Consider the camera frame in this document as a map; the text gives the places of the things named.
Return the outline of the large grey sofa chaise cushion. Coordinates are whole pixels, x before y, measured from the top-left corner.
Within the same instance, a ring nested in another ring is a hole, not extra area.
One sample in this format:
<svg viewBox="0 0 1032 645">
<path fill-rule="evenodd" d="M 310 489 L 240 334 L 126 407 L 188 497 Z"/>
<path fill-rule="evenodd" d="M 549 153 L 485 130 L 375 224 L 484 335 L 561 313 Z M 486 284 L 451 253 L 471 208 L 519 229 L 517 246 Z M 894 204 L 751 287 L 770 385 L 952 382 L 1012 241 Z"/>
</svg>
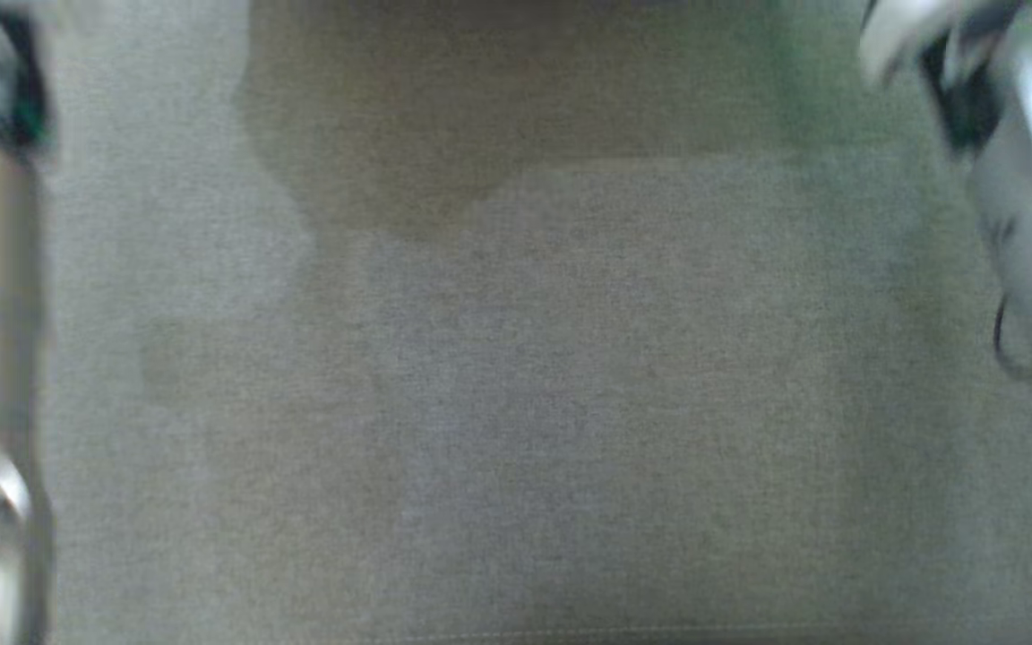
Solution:
<svg viewBox="0 0 1032 645">
<path fill-rule="evenodd" d="M 75 0 L 53 645 L 1032 645 L 1032 387 L 865 0 Z"/>
</svg>

